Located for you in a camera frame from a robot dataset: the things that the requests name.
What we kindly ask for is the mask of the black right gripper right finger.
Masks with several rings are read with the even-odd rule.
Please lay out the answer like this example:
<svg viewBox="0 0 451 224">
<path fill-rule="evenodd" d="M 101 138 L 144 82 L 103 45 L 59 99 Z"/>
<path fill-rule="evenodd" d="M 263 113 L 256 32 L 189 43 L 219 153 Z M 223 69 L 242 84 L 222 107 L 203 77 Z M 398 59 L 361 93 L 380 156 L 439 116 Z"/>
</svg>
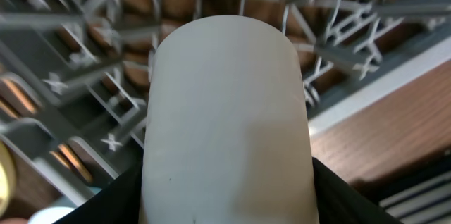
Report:
<svg viewBox="0 0 451 224">
<path fill-rule="evenodd" d="M 350 187 L 317 158 L 312 159 L 320 224 L 400 224 Z"/>
</svg>

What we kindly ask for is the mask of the white paper cup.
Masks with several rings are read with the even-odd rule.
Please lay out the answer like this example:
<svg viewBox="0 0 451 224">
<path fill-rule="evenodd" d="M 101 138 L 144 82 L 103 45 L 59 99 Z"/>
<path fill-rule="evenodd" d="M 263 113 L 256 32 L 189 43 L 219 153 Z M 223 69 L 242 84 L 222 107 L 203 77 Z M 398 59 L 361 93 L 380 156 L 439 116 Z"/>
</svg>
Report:
<svg viewBox="0 0 451 224">
<path fill-rule="evenodd" d="M 279 30 L 219 15 L 153 60 L 141 223 L 317 223 L 299 59 Z"/>
</svg>

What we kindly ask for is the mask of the blue bowl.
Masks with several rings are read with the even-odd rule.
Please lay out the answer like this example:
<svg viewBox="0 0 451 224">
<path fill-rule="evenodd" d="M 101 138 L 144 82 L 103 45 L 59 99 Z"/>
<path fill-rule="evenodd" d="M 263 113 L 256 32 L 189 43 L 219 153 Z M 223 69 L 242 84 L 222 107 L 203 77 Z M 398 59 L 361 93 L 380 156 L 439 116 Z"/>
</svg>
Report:
<svg viewBox="0 0 451 224">
<path fill-rule="evenodd" d="M 76 192 L 75 189 L 66 189 L 62 197 L 50 206 L 34 213 L 28 220 L 28 224 L 51 224 L 55 223 L 78 206 L 85 203 L 89 196 L 96 195 L 101 191 L 98 187 L 86 187 L 84 193 Z"/>
</svg>

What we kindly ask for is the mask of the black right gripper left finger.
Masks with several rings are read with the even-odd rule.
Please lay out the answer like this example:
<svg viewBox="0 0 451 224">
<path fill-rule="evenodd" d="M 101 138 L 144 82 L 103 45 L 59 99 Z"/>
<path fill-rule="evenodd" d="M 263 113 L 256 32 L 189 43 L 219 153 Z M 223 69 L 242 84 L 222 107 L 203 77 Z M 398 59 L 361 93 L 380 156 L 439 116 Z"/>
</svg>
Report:
<svg viewBox="0 0 451 224">
<path fill-rule="evenodd" d="M 138 224 L 141 186 L 142 164 L 125 171 L 56 224 Z"/>
</svg>

